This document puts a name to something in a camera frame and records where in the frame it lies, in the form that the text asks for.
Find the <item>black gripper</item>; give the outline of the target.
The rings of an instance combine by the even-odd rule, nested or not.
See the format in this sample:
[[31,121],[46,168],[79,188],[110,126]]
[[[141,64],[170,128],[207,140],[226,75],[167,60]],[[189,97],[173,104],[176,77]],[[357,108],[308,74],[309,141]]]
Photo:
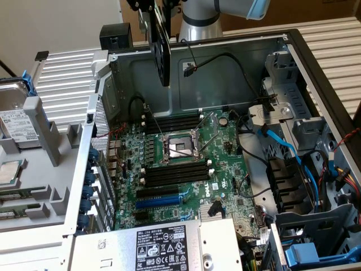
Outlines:
[[[156,1],[152,0],[127,0],[127,3],[133,11],[141,10],[141,12],[147,12],[149,14],[153,13],[156,7]],[[173,9],[178,6],[179,3],[180,0],[165,0],[161,1],[161,6]]]

